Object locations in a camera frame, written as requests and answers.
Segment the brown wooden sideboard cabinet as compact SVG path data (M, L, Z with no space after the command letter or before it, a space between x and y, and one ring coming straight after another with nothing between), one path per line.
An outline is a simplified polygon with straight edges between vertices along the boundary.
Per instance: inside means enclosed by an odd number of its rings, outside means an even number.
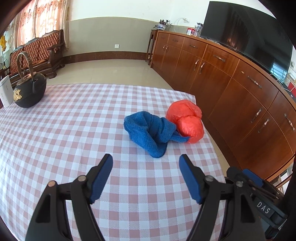
M192 94L230 166L274 180L295 158L295 101L274 78L214 42L157 31L152 68Z

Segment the red plastic bag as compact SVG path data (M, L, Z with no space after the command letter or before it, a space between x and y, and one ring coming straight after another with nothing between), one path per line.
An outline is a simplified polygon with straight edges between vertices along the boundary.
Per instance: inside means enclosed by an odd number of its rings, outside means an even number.
M183 137L189 138L187 142L190 144L197 143L204 136L201 118L201 109L186 99L173 102L166 112L166 119L176 125Z

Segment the blue knitted cloth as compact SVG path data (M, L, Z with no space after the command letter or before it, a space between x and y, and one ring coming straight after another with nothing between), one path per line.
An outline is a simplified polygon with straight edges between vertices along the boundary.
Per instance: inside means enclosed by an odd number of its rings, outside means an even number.
M123 125L129 138L153 158L165 154L169 141L185 143L189 140L177 131L174 123L147 111L126 116Z

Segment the black iron teapot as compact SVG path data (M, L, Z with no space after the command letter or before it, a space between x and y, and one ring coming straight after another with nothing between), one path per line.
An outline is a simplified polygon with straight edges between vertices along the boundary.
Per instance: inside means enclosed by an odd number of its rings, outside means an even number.
M24 75L21 68L22 56L26 59L29 66L29 74ZM45 75L34 72L32 60L27 51L22 51L16 60L20 80L14 89L14 102L22 108L30 108L37 104L44 96L47 79Z

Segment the pink checkered tablecloth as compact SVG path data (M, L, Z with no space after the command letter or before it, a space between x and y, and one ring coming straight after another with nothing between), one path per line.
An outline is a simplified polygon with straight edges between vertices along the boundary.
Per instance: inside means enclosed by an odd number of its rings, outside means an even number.
M170 142L161 158L130 140L126 116L163 117L179 91L129 85L48 86L31 108L1 109L1 217L24 240L49 181L68 183L88 173L105 154L113 168L92 210L106 240L185 240L199 211L179 169L188 155L207 175L224 181L208 134L196 144Z

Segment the white box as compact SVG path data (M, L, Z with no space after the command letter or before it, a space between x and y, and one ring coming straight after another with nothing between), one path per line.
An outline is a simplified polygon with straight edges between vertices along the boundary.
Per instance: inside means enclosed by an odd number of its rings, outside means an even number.
M9 107L14 102L14 92L8 75L1 80L0 96L4 108Z

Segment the wooden sofa red cushions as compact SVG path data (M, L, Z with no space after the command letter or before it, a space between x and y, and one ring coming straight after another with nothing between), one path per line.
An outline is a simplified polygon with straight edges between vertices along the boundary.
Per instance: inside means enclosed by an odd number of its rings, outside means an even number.
M53 30L40 38L34 38L26 44L17 47L10 54L9 77L14 84L20 80L17 67L17 56L22 51L28 52L34 72L40 72L48 78L56 77L57 69L65 66L63 50L65 49L64 31Z

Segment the black television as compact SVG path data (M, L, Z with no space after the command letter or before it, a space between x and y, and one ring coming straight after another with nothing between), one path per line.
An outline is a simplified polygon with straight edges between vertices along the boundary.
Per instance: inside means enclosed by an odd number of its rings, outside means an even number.
M201 37L239 52L285 81L293 45L276 18L247 6L211 1Z

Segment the small wooden side table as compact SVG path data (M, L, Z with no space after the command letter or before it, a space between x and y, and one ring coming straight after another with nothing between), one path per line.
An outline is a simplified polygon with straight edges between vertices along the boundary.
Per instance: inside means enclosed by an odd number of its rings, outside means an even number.
M148 46L147 46L147 52L146 52L146 55L145 55L145 61L148 63L148 65L151 64L152 51L153 51L156 36L157 36L157 30L151 30L150 37L149 37L149 42L148 42Z

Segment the red white can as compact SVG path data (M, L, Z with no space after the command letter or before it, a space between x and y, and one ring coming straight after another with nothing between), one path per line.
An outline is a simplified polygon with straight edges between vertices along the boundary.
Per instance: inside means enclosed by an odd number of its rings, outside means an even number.
M186 34L193 36L195 34L195 29L194 28L187 28Z

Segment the patterned pink curtain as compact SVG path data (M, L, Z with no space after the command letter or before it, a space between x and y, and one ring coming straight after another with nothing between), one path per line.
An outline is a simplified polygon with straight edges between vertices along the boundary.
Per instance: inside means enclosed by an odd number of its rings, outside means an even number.
M68 47L70 3L68 0L30 1L11 22L10 48L14 50L53 30L63 30Z

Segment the potted plant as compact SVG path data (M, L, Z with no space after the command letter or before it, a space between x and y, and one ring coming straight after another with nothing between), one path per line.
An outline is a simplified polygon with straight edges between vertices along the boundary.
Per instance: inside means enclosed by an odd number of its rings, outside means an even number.
M155 26L154 29L165 31L171 26L170 20L160 20Z

